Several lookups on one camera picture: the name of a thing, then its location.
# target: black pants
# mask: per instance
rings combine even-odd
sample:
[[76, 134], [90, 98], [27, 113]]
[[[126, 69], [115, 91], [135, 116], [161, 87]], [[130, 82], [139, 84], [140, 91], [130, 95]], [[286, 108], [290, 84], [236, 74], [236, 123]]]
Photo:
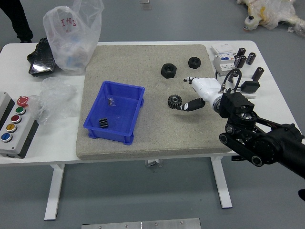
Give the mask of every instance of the black pants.
[[25, 17], [20, 0], [0, 0], [0, 8], [9, 17], [17, 37], [21, 41], [30, 41], [33, 33]]

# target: push button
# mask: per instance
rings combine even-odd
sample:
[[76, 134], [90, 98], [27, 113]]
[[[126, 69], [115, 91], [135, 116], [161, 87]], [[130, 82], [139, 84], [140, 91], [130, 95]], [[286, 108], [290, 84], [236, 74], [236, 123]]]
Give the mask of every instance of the push button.
[[17, 107], [15, 113], [18, 115], [23, 115], [25, 113], [25, 109], [23, 107]]
[[1, 136], [2, 142], [9, 142], [12, 138], [13, 136], [9, 133], [2, 134]]
[[16, 126], [15, 124], [13, 124], [13, 123], [8, 124], [8, 125], [6, 126], [6, 130], [7, 130], [7, 132], [9, 132], [9, 133], [13, 133], [13, 132], [15, 132], [15, 131], [17, 130], [17, 126]]
[[19, 115], [14, 115], [12, 118], [10, 118], [12, 123], [19, 123], [21, 121], [21, 117]]

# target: table leg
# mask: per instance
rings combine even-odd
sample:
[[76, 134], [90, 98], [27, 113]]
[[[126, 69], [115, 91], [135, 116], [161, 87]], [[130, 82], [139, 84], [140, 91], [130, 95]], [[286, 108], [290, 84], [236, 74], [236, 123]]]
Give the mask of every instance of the table leg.
[[216, 185], [218, 189], [219, 199], [222, 208], [231, 208], [232, 203], [230, 199], [230, 194], [228, 186], [224, 177], [224, 170], [221, 164], [221, 159], [223, 156], [212, 156], [211, 162], [213, 166], [214, 176], [216, 180]]
[[51, 167], [54, 169], [54, 171], [44, 220], [56, 219], [59, 195], [61, 193], [61, 182], [65, 165], [51, 165]]

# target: white electrical module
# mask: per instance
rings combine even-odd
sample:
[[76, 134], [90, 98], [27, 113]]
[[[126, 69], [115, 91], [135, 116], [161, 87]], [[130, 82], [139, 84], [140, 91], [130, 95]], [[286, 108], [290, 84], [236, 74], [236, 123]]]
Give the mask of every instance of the white electrical module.
[[213, 64], [220, 76], [227, 75], [232, 69], [236, 68], [234, 65], [236, 52], [231, 45], [220, 43], [212, 45], [212, 48], [216, 53]]

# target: hex nut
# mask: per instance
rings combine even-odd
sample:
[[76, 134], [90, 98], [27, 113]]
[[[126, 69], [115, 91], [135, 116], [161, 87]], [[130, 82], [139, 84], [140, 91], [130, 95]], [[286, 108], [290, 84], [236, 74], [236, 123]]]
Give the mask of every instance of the hex nut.
[[201, 60], [198, 57], [193, 56], [189, 59], [190, 68], [197, 69], [200, 67], [200, 65], [201, 65]]
[[176, 75], [177, 68], [172, 63], [166, 63], [162, 66], [161, 75], [166, 79], [173, 78]]

